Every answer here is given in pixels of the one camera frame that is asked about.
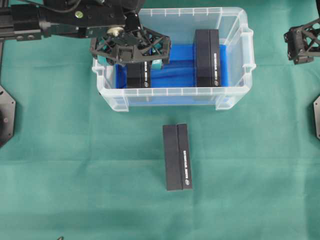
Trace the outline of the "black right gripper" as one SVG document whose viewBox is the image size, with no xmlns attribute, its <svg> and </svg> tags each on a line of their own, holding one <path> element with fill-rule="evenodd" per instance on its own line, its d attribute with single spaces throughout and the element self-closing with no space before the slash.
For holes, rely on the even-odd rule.
<svg viewBox="0 0 320 240">
<path fill-rule="evenodd" d="M 291 27 L 284 35 L 287 57 L 295 65 L 311 63 L 320 56 L 320 20 Z"/>
</svg>

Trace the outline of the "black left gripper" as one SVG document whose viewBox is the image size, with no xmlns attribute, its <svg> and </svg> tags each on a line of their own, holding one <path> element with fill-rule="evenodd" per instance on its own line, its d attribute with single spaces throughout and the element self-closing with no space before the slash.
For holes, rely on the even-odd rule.
<svg viewBox="0 0 320 240">
<path fill-rule="evenodd" d="M 152 70 L 161 70 L 170 61 L 171 47 L 169 36 L 140 25 L 134 30 L 112 27 L 92 38 L 89 50 L 102 66 L 152 62 Z"/>
</svg>

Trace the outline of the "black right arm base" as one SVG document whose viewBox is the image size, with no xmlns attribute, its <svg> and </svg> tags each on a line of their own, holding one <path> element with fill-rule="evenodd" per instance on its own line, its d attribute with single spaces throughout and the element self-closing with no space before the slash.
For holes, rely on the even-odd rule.
<svg viewBox="0 0 320 240">
<path fill-rule="evenodd" d="M 318 96 L 313 102 L 313 111 L 316 137 L 320 140 L 320 96 Z"/>
</svg>

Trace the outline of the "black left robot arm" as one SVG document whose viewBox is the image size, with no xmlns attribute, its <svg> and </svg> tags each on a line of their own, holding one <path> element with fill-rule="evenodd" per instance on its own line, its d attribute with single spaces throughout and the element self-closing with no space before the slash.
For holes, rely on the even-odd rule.
<svg viewBox="0 0 320 240">
<path fill-rule="evenodd" d="M 23 0 L 0 2 L 0 41 L 35 41 L 52 36 L 90 39 L 89 50 L 109 65 L 170 61 L 169 36 L 145 27 L 143 0 Z"/>
</svg>

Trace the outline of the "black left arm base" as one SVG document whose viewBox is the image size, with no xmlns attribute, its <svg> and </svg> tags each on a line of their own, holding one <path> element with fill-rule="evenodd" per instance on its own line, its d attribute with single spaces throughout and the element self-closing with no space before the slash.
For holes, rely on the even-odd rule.
<svg viewBox="0 0 320 240">
<path fill-rule="evenodd" d="M 16 101 L 0 86 L 0 147 L 14 136 L 15 110 Z"/>
</svg>

